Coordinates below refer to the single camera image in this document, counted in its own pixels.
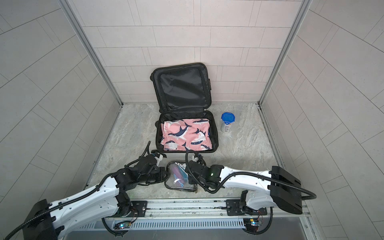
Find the blue lidded plastic cup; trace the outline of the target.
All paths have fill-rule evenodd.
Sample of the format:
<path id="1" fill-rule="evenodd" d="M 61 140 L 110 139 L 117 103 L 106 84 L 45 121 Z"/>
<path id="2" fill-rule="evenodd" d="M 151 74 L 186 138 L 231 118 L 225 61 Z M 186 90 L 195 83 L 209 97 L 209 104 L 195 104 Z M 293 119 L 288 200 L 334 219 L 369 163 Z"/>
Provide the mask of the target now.
<path id="1" fill-rule="evenodd" d="M 231 129 L 232 124 L 235 122 L 235 115 L 233 113 L 225 112 L 221 116 L 222 126 L 221 130 L 224 133 L 228 133 Z"/>

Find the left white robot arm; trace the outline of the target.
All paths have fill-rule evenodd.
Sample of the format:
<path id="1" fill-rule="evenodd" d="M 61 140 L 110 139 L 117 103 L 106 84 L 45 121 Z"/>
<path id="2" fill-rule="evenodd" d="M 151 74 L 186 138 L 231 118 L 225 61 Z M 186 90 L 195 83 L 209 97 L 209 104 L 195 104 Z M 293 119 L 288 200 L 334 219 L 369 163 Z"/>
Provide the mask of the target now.
<path id="1" fill-rule="evenodd" d="M 70 197 L 34 204 L 22 228 L 25 240 L 58 240 L 85 224 L 108 217 L 138 217 L 127 192 L 137 185 L 162 183 L 168 177 L 159 167 L 164 155 L 151 153 L 107 174 L 96 186 Z"/>

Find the pink shark print garment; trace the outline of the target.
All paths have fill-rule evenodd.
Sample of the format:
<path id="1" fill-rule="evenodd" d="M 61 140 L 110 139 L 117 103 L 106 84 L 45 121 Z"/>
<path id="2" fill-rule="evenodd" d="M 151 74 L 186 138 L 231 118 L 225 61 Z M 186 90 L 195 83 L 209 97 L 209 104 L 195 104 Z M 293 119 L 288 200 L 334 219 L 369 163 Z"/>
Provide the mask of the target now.
<path id="1" fill-rule="evenodd" d="M 165 151 L 209 151 L 213 149 L 208 119 L 183 119 L 161 124 Z"/>

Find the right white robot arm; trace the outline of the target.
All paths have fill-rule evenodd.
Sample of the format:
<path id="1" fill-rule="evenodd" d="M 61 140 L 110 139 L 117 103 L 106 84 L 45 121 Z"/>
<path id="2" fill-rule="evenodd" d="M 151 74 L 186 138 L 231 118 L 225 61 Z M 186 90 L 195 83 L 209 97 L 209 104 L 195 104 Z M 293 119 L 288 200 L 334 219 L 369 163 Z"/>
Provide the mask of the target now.
<path id="1" fill-rule="evenodd" d="M 284 169 L 273 166 L 271 171 L 249 172 L 222 165 L 186 162 L 189 179 L 206 192 L 215 194 L 225 188 L 242 189 L 240 202 L 231 211 L 254 215 L 259 209 L 274 208 L 295 215 L 303 213 L 299 181 Z"/>

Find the clear toiletry pouch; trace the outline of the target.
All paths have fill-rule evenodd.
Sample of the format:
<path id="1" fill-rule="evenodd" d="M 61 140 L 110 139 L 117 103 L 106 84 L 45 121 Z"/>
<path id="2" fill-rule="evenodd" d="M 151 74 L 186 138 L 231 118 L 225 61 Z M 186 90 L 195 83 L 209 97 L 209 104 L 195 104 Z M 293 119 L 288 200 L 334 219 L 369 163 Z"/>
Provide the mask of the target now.
<path id="1" fill-rule="evenodd" d="M 187 165 L 185 162 L 169 162 L 166 166 L 169 177 L 165 181 L 165 187 L 169 190 L 181 192 L 197 192 L 197 185 L 190 184 L 186 168 Z"/>

